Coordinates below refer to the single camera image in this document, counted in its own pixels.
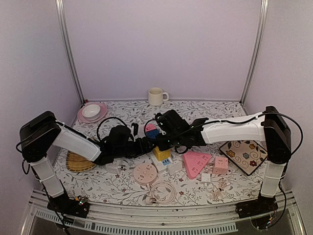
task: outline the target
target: wicker coaster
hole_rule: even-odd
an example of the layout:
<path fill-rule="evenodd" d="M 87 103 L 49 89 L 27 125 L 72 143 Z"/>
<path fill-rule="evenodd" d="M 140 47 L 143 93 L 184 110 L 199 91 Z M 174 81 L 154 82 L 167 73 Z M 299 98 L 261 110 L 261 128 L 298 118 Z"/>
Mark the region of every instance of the wicker coaster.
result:
<path fill-rule="evenodd" d="M 255 141 L 228 141 L 220 150 L 247 175 L 251 175 L 268 156 Z"/>
<path fill-rule="evenodd" d="M 96 164 L 86 160 L 82 156 L 70 152 L 67 152 L 67 169 L 74 172 L 82 172 L 86 170 L 91 170 L 96 166 Z"/>

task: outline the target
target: blue object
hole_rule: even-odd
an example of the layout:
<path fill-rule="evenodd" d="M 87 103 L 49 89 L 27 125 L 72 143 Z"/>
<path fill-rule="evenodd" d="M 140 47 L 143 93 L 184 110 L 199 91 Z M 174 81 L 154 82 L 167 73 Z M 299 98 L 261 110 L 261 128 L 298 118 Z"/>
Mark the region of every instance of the blue object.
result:
<path fill-rule="evenodd" d="M 170 160 L 167 158 L 165 160 L 162 161 L 163 165 L 168 165 L 170 162 Z"/>
<path fill-rule="evenodd" d="M 156 136 L 159 134 L 160 132 L 157 129 L 151 130 L 151 131 L 147 131 L 147 137 L 151 138 L 151 139 L 156 139 Z"/>

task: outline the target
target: pink triangular power strip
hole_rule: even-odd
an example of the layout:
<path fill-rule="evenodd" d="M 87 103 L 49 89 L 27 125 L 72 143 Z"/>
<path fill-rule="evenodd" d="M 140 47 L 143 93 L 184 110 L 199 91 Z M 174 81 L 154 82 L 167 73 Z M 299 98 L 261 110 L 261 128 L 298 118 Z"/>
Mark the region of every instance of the pink triangular power strip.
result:
<path fill-rule="evenodd" d="M 198 153 L 193 151 L 186 152 L 182 158 L 185 163 L 188 178 L 193 180 L 211 159 L 211 155 L 207 153 Z"/>

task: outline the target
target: mug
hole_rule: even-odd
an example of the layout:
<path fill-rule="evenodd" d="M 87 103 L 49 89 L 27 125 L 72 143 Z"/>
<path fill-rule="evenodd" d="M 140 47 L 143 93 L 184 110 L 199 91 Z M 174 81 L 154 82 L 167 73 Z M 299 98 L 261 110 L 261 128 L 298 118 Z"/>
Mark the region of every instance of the mug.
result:
<path fill-rule="evenodd" d="M 169 99 L 169 95 L 167 92 L 163 92 L 161 88 L 153 87 L 148 91 L 148 102 L 153 106 L 158 106 L 163 103 L 163 101 L 167 101 Z"/>

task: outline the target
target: white enclosure wall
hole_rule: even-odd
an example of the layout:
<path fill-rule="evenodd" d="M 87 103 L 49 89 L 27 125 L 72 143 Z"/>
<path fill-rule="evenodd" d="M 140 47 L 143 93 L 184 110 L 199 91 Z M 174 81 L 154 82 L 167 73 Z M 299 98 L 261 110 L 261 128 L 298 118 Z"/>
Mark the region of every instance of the white enclosure wall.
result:
<path fill-rule="evenodd" d="M 261 51 L 246 102 L 249 113 L 274 105 L 299 122 L 304 142 L 287 176 L 308 234 L 313 231 L 313 2 L 271 0 Z M 293 147 L 299 132 L 290 123 Z"/>
<path fill-rule="evenodd" d="M 70 124 L 79 101 L 55 1 L 2 0 L 0 32 L 0 234 L 17 235 L 36 186 L 32 173 L 23 174 L 15 150 L 20 127 L 46 110 Z"/>
<path fill-rule="evenodd" d="M 240 100 L 260 0 L 66 0 L 85 98 Z"/>

